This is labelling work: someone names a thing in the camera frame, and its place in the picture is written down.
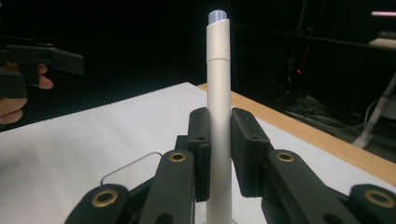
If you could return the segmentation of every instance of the pen barrel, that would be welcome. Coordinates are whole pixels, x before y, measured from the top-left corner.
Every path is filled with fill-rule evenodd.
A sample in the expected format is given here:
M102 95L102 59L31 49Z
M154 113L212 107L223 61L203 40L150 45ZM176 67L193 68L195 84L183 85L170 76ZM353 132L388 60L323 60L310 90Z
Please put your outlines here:
M212 143L207 224L232 223L230 22L206 27L207 108Z

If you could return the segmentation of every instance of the brass insert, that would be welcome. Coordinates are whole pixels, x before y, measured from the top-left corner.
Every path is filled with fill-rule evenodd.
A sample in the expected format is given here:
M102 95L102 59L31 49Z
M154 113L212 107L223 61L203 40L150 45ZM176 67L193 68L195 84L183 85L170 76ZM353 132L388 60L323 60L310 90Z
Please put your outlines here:
M367 189L364 191L364 196L371 203L375 203L376 205L392 208L395 206L395 201L388 196L388 194L381 192L376 189Z
M181 153L181 152L176 152L173 153L170 157L169 160L173 162L181 162L187 159L186 154Z
M294 161L294 157L291 156L289 153L286 152L280 152L276 154L276 158L280 161L286 161L286 162L291 162Z
M95 207L106 207L114 203L119 194L114 189L103 189L92 198L92 205Z

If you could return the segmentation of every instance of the table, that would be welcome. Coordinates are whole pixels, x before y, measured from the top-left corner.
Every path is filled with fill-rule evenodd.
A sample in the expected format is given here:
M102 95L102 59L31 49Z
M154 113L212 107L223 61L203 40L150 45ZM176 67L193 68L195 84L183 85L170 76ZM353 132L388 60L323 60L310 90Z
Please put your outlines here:
M180 83L1 133L0 223L64 223L104 175L150 152L173 149L177 135L187 134L190 112L206 106L200 88ZM394 164L236 93L232 97L233 106L256 116L276 149L298 153L329 187L348 194L353 185L371 183L396 192ZM158 161L149 157L105 182L134 188L152 177ZM240 196L233 170L233 219L266 223L260 204L260 198ZM204 220L205 203L198 203L195 223Z

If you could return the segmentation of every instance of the person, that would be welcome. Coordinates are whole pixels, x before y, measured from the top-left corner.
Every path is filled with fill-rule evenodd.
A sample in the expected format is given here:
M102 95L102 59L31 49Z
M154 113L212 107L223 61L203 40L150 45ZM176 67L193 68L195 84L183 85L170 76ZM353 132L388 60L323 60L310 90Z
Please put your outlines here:
M0 66L0 70L6 70L12 73L19 73L19 68L17 63L8 63L5 66ZM37 75L39 76L39 81L37 87L43 90L48 90L53 87L52 81L45 76L48 68L44 64L37 65ZM0 96L0 124L9 124L18 121L23 113L22 108L27 103L27 98L21 99L9 99L1 98Z

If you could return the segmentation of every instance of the marker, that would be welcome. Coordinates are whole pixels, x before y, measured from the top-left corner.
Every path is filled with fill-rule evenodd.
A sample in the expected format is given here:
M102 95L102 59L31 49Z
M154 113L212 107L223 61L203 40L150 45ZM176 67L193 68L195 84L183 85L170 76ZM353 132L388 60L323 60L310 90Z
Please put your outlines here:
M207 108L212 143L206 224L232 223L230 21L221 10L206 26Z

